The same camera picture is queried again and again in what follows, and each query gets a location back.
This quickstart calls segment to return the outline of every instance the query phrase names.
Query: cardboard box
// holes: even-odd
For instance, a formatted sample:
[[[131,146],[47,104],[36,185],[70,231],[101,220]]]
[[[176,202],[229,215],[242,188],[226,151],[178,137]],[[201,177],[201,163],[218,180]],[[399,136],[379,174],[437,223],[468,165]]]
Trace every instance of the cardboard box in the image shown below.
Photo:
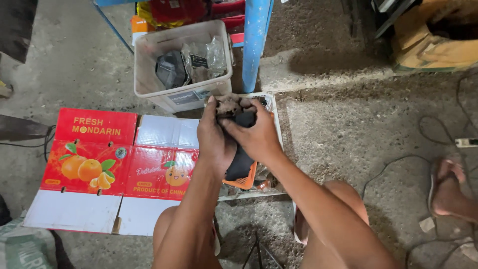
[[[455,71],[478,62],[478,36],[473,40],[451,40],[433,35],[426,24],[449,3],[423,0],[397,19],[391,41],[397,71]],[[478,17],[478,5],[466,8],[466,14]]]
[[[152,235],[158,216],[178,205],[189,185],[199,153],[198,123],[61,108],[42,183],[23,225]]]

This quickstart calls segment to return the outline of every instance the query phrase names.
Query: dirty floor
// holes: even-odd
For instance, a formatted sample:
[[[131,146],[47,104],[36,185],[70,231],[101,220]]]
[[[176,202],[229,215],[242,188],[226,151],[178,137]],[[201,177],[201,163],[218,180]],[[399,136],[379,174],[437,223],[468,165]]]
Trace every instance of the dirty floor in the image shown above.
[[[133,5],[104,8],[128,42],[133,10]],[[290,0],[283,5],[276,1],[266,57],[261,61],[262,75],[267,75],[262,82],[276,91],[287,155],[317,182],[344,180],[361,192],[386,162],[407,154],[433,160],[454,151],[452,146],[424,139],[418,123],[422,116],[439,118],[453,138],[474,134],[470,128],[464,130],[467,119],[455,100],[462,73],[348,80],[357,77],[349,74],[354,69],[363,74],[368,68],[382,68],[384,74],[387,64],[382,54],[365,49],[365,39],[351,43],[348,28],[337,23],[347,23],[341,10],[339,1]],[[16,66],[2,59],[2,78],[15,86],[15,94],[0,100],[0,114],[48,125],[56,123],[60,107],[175,116],[134,95],[133,60],[88,0],[40,1],[27,63]],[[344,72],[345,78],[329,83],[327,74],[334,70]],[[297,80],[296,91],[281,91],[291,90],[284,77],[296,81],[306,76],[304,81]],[[275,84],[265,85],[268,81]],[[477,85],[478,76],[470,78],[463,82],[459,94],[474,118],[478,118],[474,105]],[[431,138],[448,142],[436,121],[425,119],[420,126]],[[13,217],[29,208],[38,190],[45,167],[41,153],[40,148],[0,146],[0,194]],[[478,150],[463,153],[470,167],[478,164]],[[365,190],[372,229],[402,262],[412,246],[436,237],[433,230],[424,233],[418,225],[429,215],[425,203],[428,172],[426,161],[408,157],[390,164]],[[472,178],[472,185],[478,191],[476,179]],[[241,268],[254,241],[253,231],[258,231],[262,243],[283,265],[298,267],[304,249],[291,233],[293,210],[288,196],[219,202],[216,217],[222,245],[219,258],[224,268]],[[466,224],[447,218],[439,219],[437,227],[440,239],[471,233]],[[151,266],[151,237],[58,234],[76,268]],[[412,252],[409,268],[437,268],[453,248],[446,242],[418,247]],[[253,257],[249,268],[258,268],[256,262]],[[270,259],[265,262],[270,264],[267,268],[275,268]],[[460,250],[444,264],[447,269],[476,267],[477,263]]]

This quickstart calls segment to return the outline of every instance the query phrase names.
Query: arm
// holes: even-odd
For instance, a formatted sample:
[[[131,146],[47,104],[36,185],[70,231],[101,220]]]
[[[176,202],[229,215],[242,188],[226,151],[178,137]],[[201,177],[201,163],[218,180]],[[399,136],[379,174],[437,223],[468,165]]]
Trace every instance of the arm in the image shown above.
[[[158,250],[154,269],[188,269],[199,263],[212,234],[212,219],[221,182],[237,144],[224,137],[216,122],[216,99],[209,99],[197,127],[199,158],[191,181]]]
[[[253,127],[242,128],[228,120],[221,124],[251,158],[266,165],[277,177],[324,245],[348,268],[399,268],[391,253],[351,208],[287,158],[269,113],[259,102],[253,104],[258,109]]]

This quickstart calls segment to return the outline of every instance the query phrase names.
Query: white plastic bin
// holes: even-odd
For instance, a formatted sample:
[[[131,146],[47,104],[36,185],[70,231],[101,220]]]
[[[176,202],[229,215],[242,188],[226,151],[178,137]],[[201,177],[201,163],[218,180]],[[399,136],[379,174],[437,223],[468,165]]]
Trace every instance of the white plastic bin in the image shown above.
[[[221,77],[166,90],[154,72],[156,60],[170,50],[179,50],[184,43],[210,43],[218,35],[224,44],[227,73]],[[209,95],[232,92],[232,53],[226,26],[221,20],[194,23],[178,28],[146,34],[134,46],[134,93],[159,105],[170,113],[204,107]]]

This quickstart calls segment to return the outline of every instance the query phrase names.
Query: green leaf illustration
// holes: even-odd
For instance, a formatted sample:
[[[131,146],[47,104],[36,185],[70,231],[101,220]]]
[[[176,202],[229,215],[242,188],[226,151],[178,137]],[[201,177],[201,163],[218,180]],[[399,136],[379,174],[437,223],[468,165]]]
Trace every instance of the green leaf illustration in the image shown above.
[[[164,164],[164,167],[171,167],[171,166],[174,166],[175,164],[176,164],[175,161],[169,161]]]
[[[70,156],[72,156],[72,155],[71,154],[65,154],[65,155],[61,156],[58,160],[61,161],[61,160],[65,159],[65,158],[68,158]]]
[[[105,173],[106,173],[108,176],[110,176],[110,177],[112,177],[112,178],[115,179],[115,175],[113,175],[113,173],[111,173],[110,171],[106,170]]]
[[[66,149],[71,151],[71,153],[75,153],[76,154],[76,145],[75,143],[68,143],[65,145]]]
[[[115,163],[116,163],[116,161],[112,160],[112,159],[105,160],[101,163],[101,169],[103,171],[106,171],[106,170],[110,169],[111,167],[113,167],[113,165],[115,165]]]

